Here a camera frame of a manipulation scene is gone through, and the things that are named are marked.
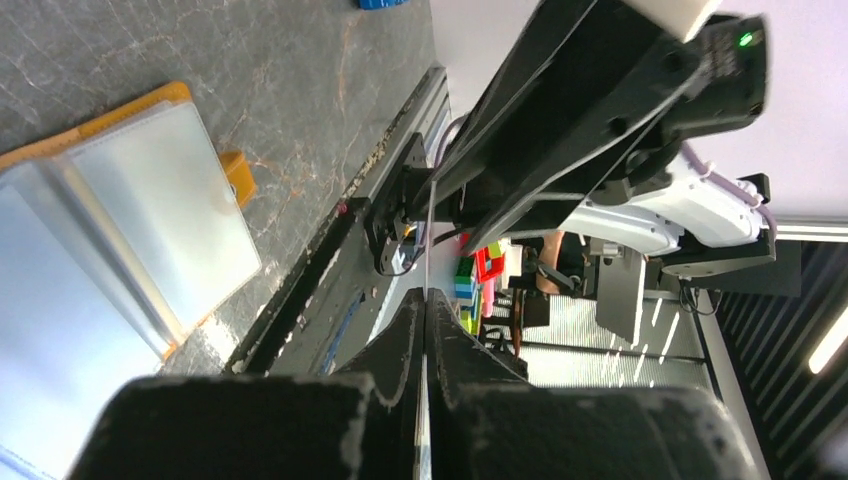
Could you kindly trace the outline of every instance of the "black cable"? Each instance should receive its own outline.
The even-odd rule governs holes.
[[[435,247],[436,245],[438,245],[438,244],[440,244],[440,243],[443,243],[443,242],[445,242],[445,241],[447,241],[447,240],[450,240],[451,238],[453,238],[453,237],[455,237],[455,236],[459,235],[459,234],[460,234],[460,233],[462,233],[462,232],[463,232],[463,229],[461,229],[461,228],[456,228],[456,229],[453,229],[453,230],[451,230],[451,231],[449,231],[449,232],[443,233],[443,234],[441,234],[441,235],[439,235],[438,237],[436,237],[436,238],[434,238],[434,239],[433,239],[433,246]],[[414,266],[415,266],[415,264],[418,262],[418,260],[421,258],[421,256],[422,256],[422,255],[424,255],[424,252],[425,252],[426,250],[427,250],[427,246],[426,246],[426,245],[424,245],[423,247],[419,248],[419,249],[418,249],[418,251],[417,251],[417,252],[415,252],[415,255],[412,257],[412,260],[409,262],[409,266],[408,266],[408,267],[406,267],[406,268],[405,268],[402,272],[399,272],[399,273],[384,273],[384,272],[379,272],[379,273],[380,273],[380,275],[382,275],[382,276],[384,276],[384,277],[402,277],[402,276],[406,275],[407,273],[409,273],[409,272],[411,272],[411,271],[412,271],[412,267],[414,267]]]
[[[680,293],[678,294],[678,300],[680,302],[681,308],[683,308],[683,310],[688,313],[697,313],[698,315],[714,315],[721,306],[721,301],[724,299],[724,293],[719,292],[718,300],[716,300],[715,305],[713,305],[713,309],[709,312],[702,312],[698,308],[700,296],[700,288],[690,287],[689,282],[680,282]]]

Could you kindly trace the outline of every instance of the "gray marble table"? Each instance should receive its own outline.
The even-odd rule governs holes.
[[[219,151],[259,186],[245,217],[263,268],[167,369],[216,373],[434,61],[426,0],[7,0],[0,149],[185,81]]]

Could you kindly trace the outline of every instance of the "green led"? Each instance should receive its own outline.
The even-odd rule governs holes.
[[[742,35],[742,38],[739,39],[739,46],[740,47],[747,47],[753,41],[754,41],[754,34],[750,33],[750,32],[746,33],[745,35]]]

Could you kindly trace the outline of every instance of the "person's arm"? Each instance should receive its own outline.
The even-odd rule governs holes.
[[[539,252],[539,261],[543,264],[556,269],[557,259],[559,258],[559,249],[562,247],[562,237],[565,232],[553,232],[545,235],[545,244],[542,251]],[[557,285],[543,277],[540,273],[536,273],[536,288],[540,292],[556,295],[559,293]]]

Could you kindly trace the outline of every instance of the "person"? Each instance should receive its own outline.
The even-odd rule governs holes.
[[[512,243],[534,249],[539,262],[556,269],[566,277],[583,278],[586,259],[578,235],[554,231],[544,237],[513,240]],[[565,293],[560,292],[554,282],[539,273],[536,273],[536,289],[552,295]]]

